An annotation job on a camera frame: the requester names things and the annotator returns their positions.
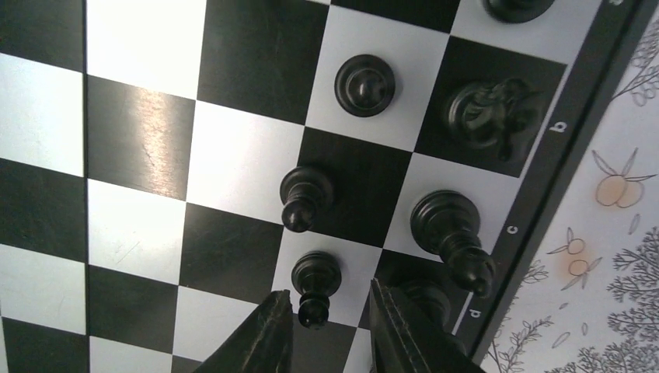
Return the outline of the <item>black rook chess piece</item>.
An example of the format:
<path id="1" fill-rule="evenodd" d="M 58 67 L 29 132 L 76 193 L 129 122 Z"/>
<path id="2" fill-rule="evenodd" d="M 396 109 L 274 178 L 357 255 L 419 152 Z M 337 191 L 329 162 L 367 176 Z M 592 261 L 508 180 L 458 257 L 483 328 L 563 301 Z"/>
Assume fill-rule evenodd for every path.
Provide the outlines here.
<path id="1" fill-rule="evenodd" d="M 503 23 L 519 24 L 544 14 L 554 0 L 484 0 L 486 11 Z"/>

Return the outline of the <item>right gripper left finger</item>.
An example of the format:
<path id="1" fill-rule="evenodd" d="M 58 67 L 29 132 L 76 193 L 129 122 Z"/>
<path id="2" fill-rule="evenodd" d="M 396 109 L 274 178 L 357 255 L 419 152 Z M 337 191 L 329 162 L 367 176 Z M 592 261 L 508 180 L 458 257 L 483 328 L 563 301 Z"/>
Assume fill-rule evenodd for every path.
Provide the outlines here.
<path id="1" fill-rule="evenodd" d="M 290 372 L 293 324 L 290 291 L 272 291 L 196 372 Z"/>

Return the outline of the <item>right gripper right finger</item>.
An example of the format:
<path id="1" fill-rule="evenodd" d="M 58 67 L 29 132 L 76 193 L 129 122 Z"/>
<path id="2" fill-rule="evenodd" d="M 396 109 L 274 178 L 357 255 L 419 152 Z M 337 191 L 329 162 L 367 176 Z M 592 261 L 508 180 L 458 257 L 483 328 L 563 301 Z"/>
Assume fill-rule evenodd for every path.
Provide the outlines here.
<path id="1" fill-rule="evenodd" d="M 398 286 L 378 278 L 369 291 L 372 372 L 481 372 Z"/>

